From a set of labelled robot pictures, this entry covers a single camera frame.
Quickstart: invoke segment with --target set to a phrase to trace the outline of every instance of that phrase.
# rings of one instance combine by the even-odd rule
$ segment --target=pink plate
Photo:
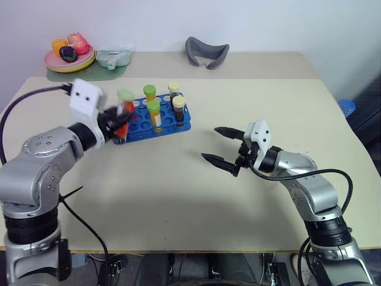
[[[89,52],[87,54],[79,55],[76,61],[72,63],[67,63],[62,58],[58,57],[52,50],[45,55],[45,57],[43,58],[43,62],[46,66],[52,67],[53,69],[67,69],[85,63],[93,56],[93,53],[94,49],[92,46],[90,46]]]

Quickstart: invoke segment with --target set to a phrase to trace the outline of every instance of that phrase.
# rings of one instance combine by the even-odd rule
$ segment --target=test tube cap
[[[180,90],[180,83],[176,80],[171,80],[169,83],[168,83],[168,90],[170,92],[176,92],[176,91],[179,91]]]
[[[160,111],[160,103],[156,100],[152,100],[147,103],[147,109],[149,112],[159,112]]]
[[[120,100],[124,100],[124,101],[133,101],[135,99],[135,96],[130,91],[127,91],[125,89],[119,89],[118,90],[118,98]]]
[[[185,105],[185,98],[181,95],[178,95],[172,99],[172,104],[176,108],[182,108]]]
[[[146,96],[155,96],[156,95],[156,88],[154,85],[146,85],[143,88],[143,92]]]

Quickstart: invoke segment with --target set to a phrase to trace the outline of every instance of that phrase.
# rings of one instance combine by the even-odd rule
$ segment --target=orange fruit
[[[60,48],[63,46],[68,46],[68,43],[64,39],[56,39],[52,42],[52,49],[58,57],[60,57]]]

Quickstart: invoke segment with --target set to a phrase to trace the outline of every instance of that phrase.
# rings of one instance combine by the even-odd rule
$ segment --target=dark liquid
[[[178,96],[178,95],[179,95],[178,92],[172,92],[172,93],[170,94],[170,99],[171,99],[171,105],[172,105],[172,107],[173,107],[173,98],[176,97],[176,96]]]
[[[174,118],[176,119],[177,122],[184,121],[184,111],[174,111]],[[184,124],[177,124],[177,127],[183,127]]]

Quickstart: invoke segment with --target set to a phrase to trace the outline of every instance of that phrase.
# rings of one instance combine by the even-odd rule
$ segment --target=plate
[[[79,66],[80,64],[83,64],[87,62],[89,59],[91,59],[94,56],[94,49],[90,45],[89,52],[85,55],[79,55],[78,59],[72,63],[65,62],[62,58],[58,57],[54,51],[48,52],[45,57],[43,58],[43,62],[45,65],[49,68],[53,69],[71,69],[75,66]]]
[[[47,66],[48,69],[52,70],[53,72],[57,73],[74,73],[75,71],[83,70],[85,67],[88,67],[95,61],[96,53],[93,55],[93,57],[85,64],[82,64],[80,67],[74,67],[72,69],[53,69]]]
[[[84,66],[85,64],[87,64],[88,62],[92,61],[94,57],[96,57],[97,53],[94,52],[94,54],[85,62],[83,63],[80,63],[76,66],[73,66],[73,67],[64,67],[64,68],[61,68],[61,69],[58,69],[58,68],[55,68],[55,67],[51,67],[51,66],[46,66],[48,69],[54,69],[54,70],[72,70],[72,69],[76,69],[78,67],[82,67]]]

